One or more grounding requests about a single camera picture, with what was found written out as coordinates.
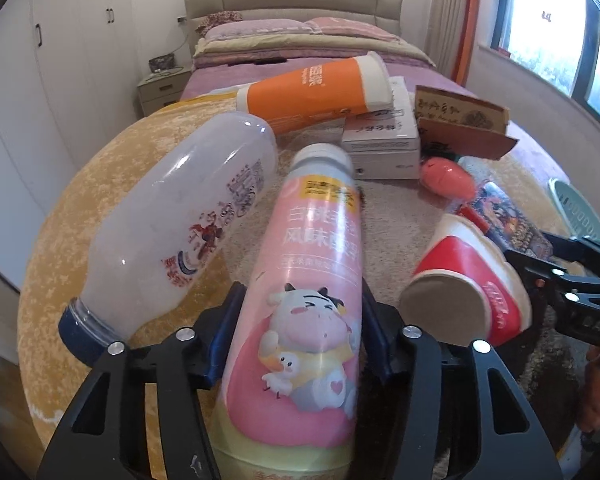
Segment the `cardboard box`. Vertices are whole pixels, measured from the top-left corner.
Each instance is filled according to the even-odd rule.
[[[518,142],[509,110],[455,92],[416,86],[415,116],[423,149],[500,160]]]
[[[346,152],[374,152],[376,155],[385,152],[420,152],[418,126],[404,78],[391,77],[389,80],[394,107],[347,117],[342,135],[342,147]]]
[[[420,150],[406,152],[349,153],[359,180],[392,180],[420,177]]]

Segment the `orange curtain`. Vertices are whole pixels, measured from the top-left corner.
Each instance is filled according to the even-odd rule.
[[[474,53],[475,29],[478,25],[479,10],[480,0],[467,0],[458,58],[452,75],[453,80],[462,86],[465,85],[466,78],[469,75],[471,56]]]

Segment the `red paper cup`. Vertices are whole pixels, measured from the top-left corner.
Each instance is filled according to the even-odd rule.
[[[406,324],[438,341],[501,345],[526,330],[531,304],[516,271],[469,220],[445,214],[400,295]]]

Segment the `curtain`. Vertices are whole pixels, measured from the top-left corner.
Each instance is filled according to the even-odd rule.
[[[464,13],[464,25],[462,27],[462,38],[456,56],[456,67],[453,72],[453,80],[459,85],[465,86],[469,77],[471,58],[474,55],[475,33],[478,29],[478,14],[480,13],[480,0],[467,0]]]
[[[440,73],[452,78],[468,0],[432,0],[425,50]]]

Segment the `nightstand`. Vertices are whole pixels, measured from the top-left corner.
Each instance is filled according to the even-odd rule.
[[[142,104],[142,113],[148,117],[160,108],[180,100],[191,70],[171,69],[148,75],[138,83],[138,95]]]

